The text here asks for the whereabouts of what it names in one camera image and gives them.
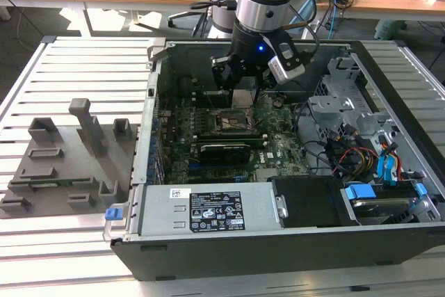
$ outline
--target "blue latch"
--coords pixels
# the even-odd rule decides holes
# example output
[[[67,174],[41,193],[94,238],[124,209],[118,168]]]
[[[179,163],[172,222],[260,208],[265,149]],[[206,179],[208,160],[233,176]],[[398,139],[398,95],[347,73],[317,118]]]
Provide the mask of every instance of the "blue latch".
[[[345,190],[349,200],[377,197],[373,190],[373,187],[370,184],[351,184]]]
[[[105,211],[105,220],[122,220],[124,219],[124,210],[119,208],[108,208]]]
[[[416,184],[416,186],[414,186],[417,193],[419,194],[420,197],[428,194],[428,192],[426,191],[425,186],[422,183],[418,183]]]

